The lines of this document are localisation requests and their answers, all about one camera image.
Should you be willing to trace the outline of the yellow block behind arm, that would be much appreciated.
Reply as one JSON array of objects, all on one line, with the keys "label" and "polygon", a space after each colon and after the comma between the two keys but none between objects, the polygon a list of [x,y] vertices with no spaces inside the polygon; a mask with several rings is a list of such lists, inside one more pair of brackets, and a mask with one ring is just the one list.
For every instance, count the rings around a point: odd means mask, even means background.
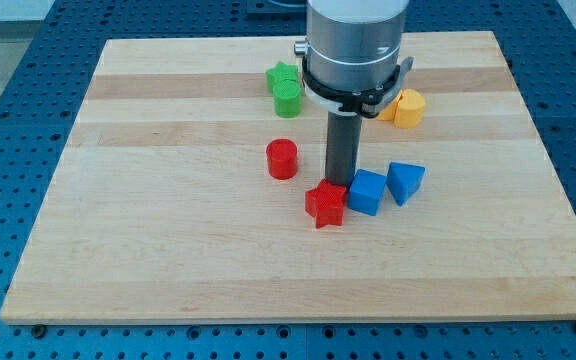
[{"label": "yellow block behind arm", "polygon": [[393,101],[379,113],[376,119],[379,121],[392,122],[395,119],[395,114],[398,108],[398,102],[400,101],[401,97],[402,92],[399,92],[393,99]]}]

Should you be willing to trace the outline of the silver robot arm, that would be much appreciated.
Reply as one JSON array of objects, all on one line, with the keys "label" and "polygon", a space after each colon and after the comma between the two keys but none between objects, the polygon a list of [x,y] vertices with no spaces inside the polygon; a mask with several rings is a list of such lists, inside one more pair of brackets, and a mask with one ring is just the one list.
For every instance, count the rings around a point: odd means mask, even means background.
[{"label": "silver robot arm", "polygon": [[408,0],[308,0],[306,71],[336,90],[360,91],[395,71]]}]

